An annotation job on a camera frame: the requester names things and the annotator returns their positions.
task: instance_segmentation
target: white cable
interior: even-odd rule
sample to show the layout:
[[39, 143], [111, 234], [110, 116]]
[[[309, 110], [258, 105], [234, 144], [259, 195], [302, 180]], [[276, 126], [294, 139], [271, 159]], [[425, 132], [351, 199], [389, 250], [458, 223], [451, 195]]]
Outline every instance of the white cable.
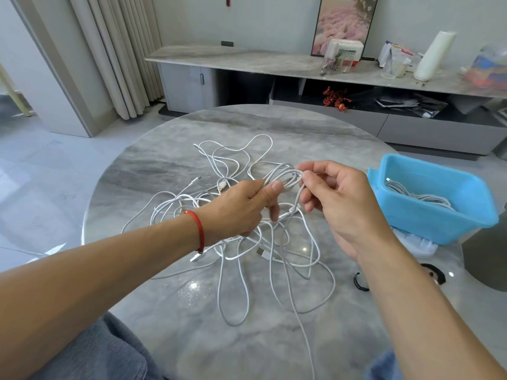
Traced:
[[[260, 137], [267, 137], [269, 139], [269, 142], [270, 142], [269, 147], [268, 147], [267, 151], [265, 151], [258, 159], [256, 159], [253, 163], [250, 163], [251, 157], [248, 154], [248, 152], [246, 151], [246, 148], [254, 140], [256, 140], [257, 138], [260, 138]], [[214, 144], [218, 147], [215, 148], [210, 154], [210, 153], [206, 152], [203, 148], [203, 146], [208, 145], [208, 144]], [[190, 186], [195, 184], [200, 179], [200, 177], [197, 177], [197, 178], [193, 179], [191, 181], [191, 183], [189, 185], [187, 185], [178, 194], [174, 194], [170, 191], [162, 191], [162, 192], [156, 193], [148, 201], [148, 203], [143, 207], [143, 209], [140, 210], [138, 213], [136, 213], [136, 215], [134, 217], [132, 217], [124, 225], [124, 227], [122, 229], [122, 233], [125, 231], [126, 227], [148, 207], [148, 205], [154, 200], [154, 198], [157, 195], [162, 194], [162, 193], [167, 193], [167, 194], [171, 195], [172, 198], [165, 200], [164, 202], [162, 202], [161, 204], [158, 204], [154, 208], [153, 213], [150, 217], [150, 221], [149, 221], [150, 224], [162, 222], [168, 214], [172, 213], [173, 217], [175, 217], [175, 216], [180, 215], [184, 209], [199, 208], [199, 206], [201, 204], [209, 203], [214, 197], [222, 194], [222, 192], [226, 188], [231, 187], [231, 184], [238, 183], [239, 176], [241, 174], [243, 174], [244, 172], [246, 172], [247, 175], [251, 179], [255, 179], [253, 176], [253, 173], [252, 173], [252, 168], [254, 168], [254, 166], [259, 165], [259, 164], [273, 165], [273, 169], [263, 177], [263, 179], [265, 180], [265, 183], [264, 183], [265, 186], [272, 183], [273, 181], [278, 180], [283, 183], [283, 191], [286, 192], [286, 191], [289, 191], [292, 188], [298, 186], [299, 183], [301, 182], [301, 179], [302, 179], [303, 173], [301, 171], [298, 171], [297, 169], [295, 169], [294, 166], [292, 166], [290, 164], [274, 163], [272, 161], [262, 161], [263, 157], [273, 147], [273, 139], [267, 134], [259, 134], [259, 135], [254, 136], [252, 140], [250, 140], [245, 146], [243, 146], [241, 148], [238, 148], [235, 146], [224, 146], [224, 145], [222, 145], [216, 141], [213, 141], [213, 140], [202, 141], [199, 144], [194, 144], [194, 146], [197, 148], [197, 150], [199, 151], [199, 153], [201, 155], [206, 157], [206, 159], [209, 161], [209, 163], [212, 167], [213, 172], [215, 172], [216, 175], [218, 176], [218, 180], [217, 180], [216, 185], [213, 185], [210, 188], [202, 189], [202, 190], [194, 192], [194, 193], [190, 193], [190, 194], [184, 193]], [[243, 168], [241, 168], [241, 163], [239, 161], [237, 161], [236, 159], [232, 159], [232, 158], [228, 158], [228, 157], [224, 157], [224, 156], [218, 156], [217, 153], [221, 150], [227, 150], [227, 151], [234, 152], [234, 153], [244, 154], [247, 158], [246, 164], [244, 165]], [[235, 166], [235, 168], [233, 168], [234, 170], [229, 169], [228, 163], [232, 163]], [[215, 259], [214, 261], [212, 261], [208, 264], [205, 264], [205, 265], [195, 267], [195, 268], [185, 269], [180, 272], [173, 273], [173, 274], [153, 277], [152, 280], [167, 279], [170, 277], [174, 277], [178, 274], [183, 274], [186, 272], [191, 272], [193, 270], [211, 267], [217, 261], [221, 260], [220, 271], [219, 271], [219, 283], [218, 283], [218, 290], [217, 290], [217, 306], [218, 306], [220, 315], [222, 316], [222, 319], [224, 320], [224, 322], [227, 325], [239, 326], [246, 320], [246, 317], [248, 316], [248, 313], [250, 312], [250, 292], [248, 290], [246, 280], [243, 276], [243, 271], [241, 268], [241, 257], [251, 251], [255, 252], [258, 249], [264, 250], [265, 252], [262, 253], [262, 257], [269, 260], [269, 281], [270, 281], [270, 285], [271, 285], [271, 290], [272, 290], [273, 295], [275, 296], [276, 300], [278, 301], [278, 303], [281, 306], [283, 306], [284, 308], [286, 308], [286, 306], [280, 301], [280, 299], [276, 293], [276, 290], [275, 290], [275, 287], [273, 284], [273, 272], [272, 272], [273, 262], [281, 263], [284, 266], [285, 277], [287, 279], [290, 304], [292, 306], [292, 310], [295, 314], [296, 319], [298, 320], [298, 323], [301, 327], [301, 331], [303, 333], [303, 337], [305, 339], [305, 343], [306, 343], [306, 346], [308, 349], [308, 355], [309, 355], [309, 359], [310, 359], [312, 379], [315, 380], [315, 368], [314, 368], [314, 364], [313, 364], [312, 352], [311, 352], [310, 344], [308, 342], [308, 337], [306, 335], [306, 331], [305, 331], [303, 324], [299, 318], [299, 314], [305, 314], [305, 313], [312, 312], [313, 310], [324, 305], [330, 299], [330, 297], [332, 296], [332, 294], [335, 290], [336, 279], [335, 279], [335, 276], [334, 276], [333, 272], [331, 271], [331, 269], [327, 265], [325, 265], [323, 262], [320, 261], [321, 253], [320, 253], [319, 246], [318, 246], [315, 238], [313, 237], [313, 234], [312, 234], [310, 228], [308, 227], [304, 213], [301, 211], [301, 208], [298, 205], [299, 196], [301, 195], [301, 192], [303, 191], [304, 187], [305, 187], [304, 185], [301, 185], [301, 187], [299, 188], [298, 193], [295, 198], [295, 202], [293, 204], [292, 203], [280, 203], [279, 204], [281, 208], [288, 207], [288, 211], [285, 213], [281, 213], [280, 216], [278, 217], [278, 221], [271, 221], [271, 219], [269, 219], [269, 218], [263, 218], [261, 220], [260, 224], [251, 233], [250, 236], [247, 236], [247, 237], [235, 236], [235, 237], [232, 237], [232, 238], [229, 238], [226, 240], [221, 240], [218, 243], [216, 243], [210, 247], [207, 247], [203, 251], [202, 254], [196, 254], [190, 260], [191, 262], [197, 262], [203, 256], [205, 256], [207, 254], [207, 252], [215, 251], [215, 253], [219, 257], [217, 259]], [[308, 233], [308, 236], [310, 239], [309, 240], [310, 241], [309, 256], [291, 251], [286, 248], [290, 243], [290, 233], [288, 232], [288, 226], [291, 223], [292, 219], [294, 219], [294, 218], [300, 219], [303, 222], [306, 232]], [[277, 227], [280, 227], [282, 229], [281, 239], [279, 242], [276, 242], [276, 240], [275, 240], [275, 230]], [[246, 250], [241, 251], [241, 246], [245, 240], [248, 240], [249, 242], [251, 242], [253, 246], [247, 248]], [[235, 246], [236, 255], [229, 257], [229, 256], [226, 256], [226, 250], [227, 250], [228, 246], [232, 243], [237, 243]], [[305, 258], [308, 260], [308, 263], [307, 264], [301, 264], [301, 263], [296, 264], [294, 262], [290, 262], [287, 259], [286, 253], [288, 253], [290, 255], [295, 255], [295, 256]], [[222, 279], [223, 279], [225, 262], [232, 261], [232, 260], [237, 260], [237, 262], [238, 262], [239, 275], [241, 277], [241, 281], [243, 282], [243, 287], [244, 287], [245, 294], [246, 294], [245, 314], [237, 322], [232, 322], [225, 316], [225, 314], [222, 310], [222, 304], [220, 301], [220, 293], [221, 293], [222, 283], [223, 283]], [[290, 282], [290, 275], [289, 275], [288, 267], [290, 267], [302, 279], [310, 280], [312, 267], [317, 264], [322, 266], [324, 269], [326, 269], [327, 272], [331, 275], [331, 279], [333, 281], [332, 289], [329, 292], [329, 294], [327, 294], [326, 297], [322, 301], [320, 301], [316, 306], [311, 307], [310, 309], [307, 309], [307, 310], [303, 310], [303, 311], [298, 310], [295, 306], [293, 289], [292, 289], [292, 285]], [[301, 269], [301, 268], [308, 268], [308, 274], [301, 273], [299, 271], [299, 269]]]
[[410, 196], [418, 200], [426, 201], [427, 203], [439, 205], [441, 207], [451, 209], [453, 211], [455, 210], [452, 207], [449, 200], [447, 200], [445, 197], [435, 196], [434, 194], [410, 193], [401, 183], [390, 179], [386, 179], [385, 186], [387, 186], [391, 191], [394, 191], [396, 193], [404, 194], [405, 196]]

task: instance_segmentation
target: red string bracelet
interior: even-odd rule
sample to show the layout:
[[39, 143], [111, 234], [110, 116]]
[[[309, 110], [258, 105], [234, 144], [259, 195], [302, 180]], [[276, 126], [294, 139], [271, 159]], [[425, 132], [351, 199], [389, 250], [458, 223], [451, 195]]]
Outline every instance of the red string bracelet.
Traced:
[[199, 220], [199, 217], [197, 217], [197, 215], [194, 212], [183, 211], [183, 214], [187, 214], [187, 213], [194, 218], [195, 222], [197, 223], [197, 227], [199, 228], [199, 238], [201, 239], [201, 245], [200, 245], [199, 249], [197, 250], [197, 252], [199, 254], [202, 254], [202, 252], [204, 251], [204, 229], [202, 228], [201, 220]]

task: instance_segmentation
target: marble countertop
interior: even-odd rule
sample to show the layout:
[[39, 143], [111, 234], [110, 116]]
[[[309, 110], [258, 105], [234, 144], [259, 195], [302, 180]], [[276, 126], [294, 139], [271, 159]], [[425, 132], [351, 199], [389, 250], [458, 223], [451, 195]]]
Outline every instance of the marble countertop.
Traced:
[[336, 82], [412, 89], [415, 91], [507, 99], [507, 91], [473, 87], [470, 83], [464, 82], [455, 71], [451, 70], [437, 73], [428, 82], [415, 80], [412, 77], [412, 73], [407, 73], [402, 78], [386, 79], [380, 75], [381, 69], [376, 61], [360, 61], [350, 73], [328, 72], [325, 76], [320, 76], [322, 57], [198, 44], [165, 46], [150, 54], [146, 57], [146, 60], [265, 73], [276, 76], [314, 78]]
[[[369, 166], [378, 167], [384, 154], [395, 152], [352, 125], [297, 108], [237, 105], [187, 114], [139, 138], [105, 170], [85, 216], [83, 242], [118, 234], [156, 192], [179, 191], [199, 175], [202, 186], [215, 184], [216, 175], [193, 143], [216, 140], [238, 146], [260, 133], [268, 133], [274, 140], [265, 160], [294, 165], [310, 159], [333, 159], [366, 171]], [[266, 147], [263, 141], [253, 142], [249, 152], [260, 156]], [[281, 200], [293, 202], [295, 194], [284, 193]], [[144, 213], [128, 229], [146, 226], [150, 214]], [[324, 306], [301, 315], [316, 375], [319, 380], [358, 379], [390, 346], [389, 337], [371, 293], [354, 287], [352, 278], [358, 266], [336, 245], [322, 214], [314, 211], [307, 220], [322, 250], [322, 261], [337, 280], [334, 294]], [[301, 224], [292, 222], [289, 231], [295, 248], [309, 247], [308, 241], [298, 236], [303, 232]], [[164, 273], [193, 267], [190, 256]], [[206, 256], [199, 263], [213, 258]], [[303, 335], [294, 314], [283, 309], [271, 292], [268, 262], [256, 253], [241, 262], [251, 308], [239, 327], [227, 326], [217, 309], [217, 265], [147, 281], [111, 311], [141, 339], [171, 380], [310, 379]], [[444, 272], [452, 270], [456, 280], [463, 271], [459, 245], [440, 248], [428, 262]], [[299, 277], [292, 281], [298, 307], [316, 304], [332, 286], [328, 273], [319, 266], [312, 270], [310, 281]], [[274, 285], [282, 302], [288, 304], [282, 267], [275, 267]], [[452, 282], [445, 285], [449, 290], [457, 288]], [[451, 297], [451, 302], [459, 300], [459, 296]], [[236, 262], [225, 265], [222, 299], [230, 319], [242, 316], [246, 300]]]

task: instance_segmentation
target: framed picture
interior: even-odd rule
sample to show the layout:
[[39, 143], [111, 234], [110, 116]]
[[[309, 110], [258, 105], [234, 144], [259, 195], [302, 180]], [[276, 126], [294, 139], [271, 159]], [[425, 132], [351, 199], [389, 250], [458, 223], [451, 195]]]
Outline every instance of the framed picture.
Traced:
[[324, 56], [332, 38], [366, 42], [377, 0], [320, 0], [312, 56]]

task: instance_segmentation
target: beige curtain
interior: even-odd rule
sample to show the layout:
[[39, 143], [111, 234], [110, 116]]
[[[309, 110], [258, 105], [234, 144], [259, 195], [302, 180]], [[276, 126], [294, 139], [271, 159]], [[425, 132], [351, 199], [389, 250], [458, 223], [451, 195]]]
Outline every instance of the beige curtain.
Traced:
[[152, 0], [71, 0], [112, 103], [123, 119], [137, 117], [163, 95], [154, 63], [161, 47]]

